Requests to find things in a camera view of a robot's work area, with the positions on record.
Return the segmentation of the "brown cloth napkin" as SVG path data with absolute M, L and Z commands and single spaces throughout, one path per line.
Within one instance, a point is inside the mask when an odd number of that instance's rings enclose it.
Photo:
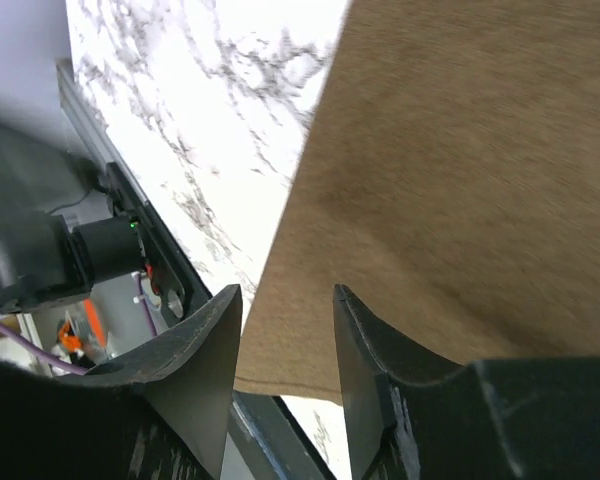
M 333 288 L 458 363 L 600 355 L 600 1 L 356 1 L 239 390 L 338 401 Z

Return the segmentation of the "black mounting base rail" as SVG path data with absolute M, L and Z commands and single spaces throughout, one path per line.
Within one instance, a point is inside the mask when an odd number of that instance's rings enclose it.
M 132 175 L 117 163 L 106 166 L 110 209 L 138 220 L 153 242 L 151 287 L 161 300 L 176 296 L 188 313 L 211 299 L 211 293 L 182 248 L 160 219 Z M 332 479 L 333 473 L 278 396 L 233 393 L 228 438 L 231 458 L 241 458 L 243 472 L 255 479 Z

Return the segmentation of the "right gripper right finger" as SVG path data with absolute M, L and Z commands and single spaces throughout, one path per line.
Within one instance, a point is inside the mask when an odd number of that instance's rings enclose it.
M 333 294 L 356 479 L 600 479 L 600 357 L 459 365 Z

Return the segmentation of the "aluminium extrusion frame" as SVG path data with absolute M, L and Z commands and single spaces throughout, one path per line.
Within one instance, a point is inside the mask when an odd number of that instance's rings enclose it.
M 148 205 L 142 187 L 79 91 L 69 59 L 56 62 L 56 77 L 61 108 L 95 162 L 117 209 L 130 210 L 132 204 Z

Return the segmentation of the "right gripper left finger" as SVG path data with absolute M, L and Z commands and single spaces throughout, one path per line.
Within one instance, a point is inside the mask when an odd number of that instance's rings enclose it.
M 0 479 L 217 479 L 242 321 L 229 285 L 84 375 L 0 362 Z

